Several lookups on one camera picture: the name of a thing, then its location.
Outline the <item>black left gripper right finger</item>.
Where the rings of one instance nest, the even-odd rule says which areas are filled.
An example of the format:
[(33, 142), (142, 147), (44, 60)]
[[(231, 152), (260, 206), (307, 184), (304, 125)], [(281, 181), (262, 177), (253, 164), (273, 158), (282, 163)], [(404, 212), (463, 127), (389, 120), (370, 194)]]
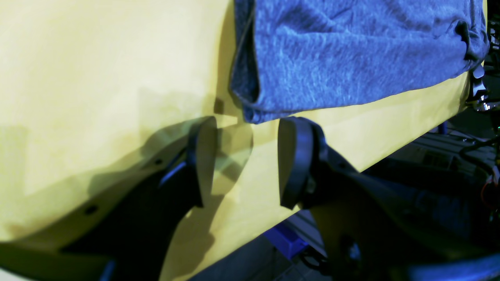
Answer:
[(334, 281), (498, 281), (499, 252), (463, 242), (332, 149), (321, 126), (280, 119), (280, 204), (313, 216)]

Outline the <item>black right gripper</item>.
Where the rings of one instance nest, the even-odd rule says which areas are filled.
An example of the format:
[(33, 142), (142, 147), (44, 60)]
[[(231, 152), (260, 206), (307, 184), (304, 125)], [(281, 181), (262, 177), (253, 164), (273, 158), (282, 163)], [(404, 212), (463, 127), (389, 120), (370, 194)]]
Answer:
[(467, 97), (467, 106), (480, 113), (499, 112), (499, 97), (491, 96), (484, 83), (486, 76), (499, 77), (499, 69), (488, 69), (479, 64), (469, 71), (470, 88)]

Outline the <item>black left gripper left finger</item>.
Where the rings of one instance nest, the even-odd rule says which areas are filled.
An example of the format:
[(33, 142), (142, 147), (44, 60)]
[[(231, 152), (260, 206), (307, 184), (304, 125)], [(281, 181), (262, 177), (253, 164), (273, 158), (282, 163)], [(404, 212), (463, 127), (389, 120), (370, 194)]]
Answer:
[(178, 224), (210, 196), (217, 146), (215, 117), (193, 123), (186, 143), (166, 159), (166, 167), (138, 183), (64, 253), (109, 257), (100, 281), (157, 281)]

